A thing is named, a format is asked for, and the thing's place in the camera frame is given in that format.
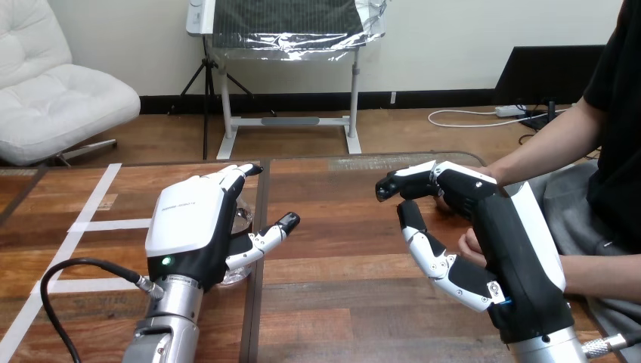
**knurled metal connector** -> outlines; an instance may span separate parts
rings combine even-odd
[[[585,343],[581,348],[585,357],[594,359],[621,350],[627,347],[627,342],[621,334],[613,335],[603,339],[595,339]]]
[[[162,287],[156,285],[152,280],[141,276],[141,278],[136,283],[139,289],[143,290],[147,295],[151,296],[152,299],[160,300],[165,295],[165,291]]]

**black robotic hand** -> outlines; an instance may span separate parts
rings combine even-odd
[[[505,343],[541,337],[574,323],[563,298],[565,277],[550,231],[524,184],[511,197],[496,181],[450,162],[435,161],[390,172],[376,183],[379,201],[444,194],[448,206],[472,222],[486,269],[445,247],[428,231],[418,206],[398,206],[410,252],[432,282],[470,308],[488,310]]]

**gray pants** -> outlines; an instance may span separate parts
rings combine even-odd
[[[533,178],[529,182],[561,254],[631,254],[624,247],[613,243],[614,234],[593,213],[586,200],[588,178],[595,171],[596,162],[590,162],[569,166]],[[596,320],[608,335],[641,330],[640,305],[613,299],[588,298],[587,301]],[[624,349],[621,354],[628,362],[641,361],[641,345]]]

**power strip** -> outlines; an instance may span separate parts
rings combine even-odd
[[[511,105],[511,106],[501,106],[495,108],[498,117],[513,117],[519,115],[525,115],[525,106],[523,105]]]

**black monitor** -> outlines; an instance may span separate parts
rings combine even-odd
[[[494,104],[572,104],[583,95],[604,45],[514,47]]]

